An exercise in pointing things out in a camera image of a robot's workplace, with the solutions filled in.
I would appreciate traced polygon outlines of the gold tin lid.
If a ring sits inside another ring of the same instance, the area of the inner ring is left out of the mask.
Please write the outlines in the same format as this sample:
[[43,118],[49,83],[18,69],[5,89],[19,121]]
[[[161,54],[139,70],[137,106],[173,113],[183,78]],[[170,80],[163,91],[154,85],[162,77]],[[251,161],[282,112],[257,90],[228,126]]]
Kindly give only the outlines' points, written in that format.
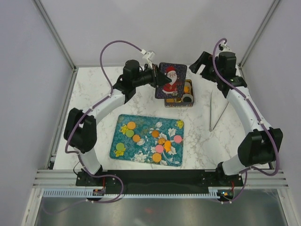
[[155,98],[168,99],[182,97],[184,94],[187,66],[161,62],[159,70],[170,79],[170,82],[155,89]]

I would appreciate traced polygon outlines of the orange flower cookie top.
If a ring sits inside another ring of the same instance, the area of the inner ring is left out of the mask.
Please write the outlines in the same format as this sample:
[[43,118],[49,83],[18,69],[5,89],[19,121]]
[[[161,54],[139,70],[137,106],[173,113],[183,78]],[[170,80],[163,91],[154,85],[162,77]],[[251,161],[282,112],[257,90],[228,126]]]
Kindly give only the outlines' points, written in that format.
[[190,88],[188,86],[184,87],[184,93],[189,93],[190,92]]

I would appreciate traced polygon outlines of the black round cookie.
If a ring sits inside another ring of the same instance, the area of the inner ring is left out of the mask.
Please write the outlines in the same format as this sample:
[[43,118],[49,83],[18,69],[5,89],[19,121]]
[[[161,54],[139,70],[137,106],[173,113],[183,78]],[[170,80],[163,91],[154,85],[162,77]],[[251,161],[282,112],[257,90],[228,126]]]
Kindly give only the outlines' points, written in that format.
[[190,97],[184,97],[183,102],[185,102],[185,103],[191,102],[191,98]]

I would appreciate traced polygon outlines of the square cookie tin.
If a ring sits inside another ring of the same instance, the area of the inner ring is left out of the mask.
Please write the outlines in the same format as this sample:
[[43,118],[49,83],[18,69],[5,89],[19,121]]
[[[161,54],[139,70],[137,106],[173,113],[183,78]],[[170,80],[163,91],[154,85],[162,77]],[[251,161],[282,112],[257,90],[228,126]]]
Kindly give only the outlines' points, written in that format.
[[[164,100],[165,107],[169,107],[169,108],[193,107],[194,102],[195,102],[195,97],[194,97],[194,90],[193,90],[192,80],[186,79],[184,86],[188,86],[190,88],[190,92],[189,93],[183,93],[182,97],[174,98],[174,103],[167,103],[166,99],[165,99]],[[184,97],[190,97],[191,102],[188,102],[188,103],[183,102]]]

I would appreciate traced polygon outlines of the metal tongs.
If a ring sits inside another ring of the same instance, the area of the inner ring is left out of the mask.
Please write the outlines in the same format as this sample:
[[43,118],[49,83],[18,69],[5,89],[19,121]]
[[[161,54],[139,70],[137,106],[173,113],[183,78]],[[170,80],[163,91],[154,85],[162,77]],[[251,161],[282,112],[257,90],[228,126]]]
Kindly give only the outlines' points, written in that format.
[[220,91],[212,91],[209,104],[209,131],[213,132],[229,102]]

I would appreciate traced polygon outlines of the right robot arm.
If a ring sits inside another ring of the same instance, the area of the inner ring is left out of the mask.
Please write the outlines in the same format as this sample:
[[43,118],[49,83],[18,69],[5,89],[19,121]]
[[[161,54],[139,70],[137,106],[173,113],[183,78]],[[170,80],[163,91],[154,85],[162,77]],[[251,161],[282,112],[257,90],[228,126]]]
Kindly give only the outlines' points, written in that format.
[[274,176],[280,167],[279,149],[283,139],[281,129],[274,129],[255,106],[245,80],[236,75],[236,55],[226,50],[214,56],[203,52],[195,63],[189,66],[197,73],[203,65],[201,77],[215,82],[217,88],[236,111],[246,134],[238,146],[238,153],[227,161],[220,162],[215,170],[216,183],[225,186],[232,177],[249,169],[258,170],[258,165],[275,162],[274,172],[259,170],[266,176]]

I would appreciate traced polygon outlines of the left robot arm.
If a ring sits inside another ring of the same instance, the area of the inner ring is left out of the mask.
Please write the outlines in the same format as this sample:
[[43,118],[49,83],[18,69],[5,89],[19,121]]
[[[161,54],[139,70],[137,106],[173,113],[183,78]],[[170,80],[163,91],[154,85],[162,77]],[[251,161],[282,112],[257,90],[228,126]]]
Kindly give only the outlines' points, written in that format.
[[159,88],[170,82],[171,79],[157,65],[145,65],[142,70],[138,61],[128,60],[106,97],[86,111],[77,108],[69,111],[63,133],[66,140],[65,153],[77,155],[91,185],[97,186],[103,180],[102,165],[95,153],[98,123],[113,110],[126,104],[136,94],[137,87],[150,85]]

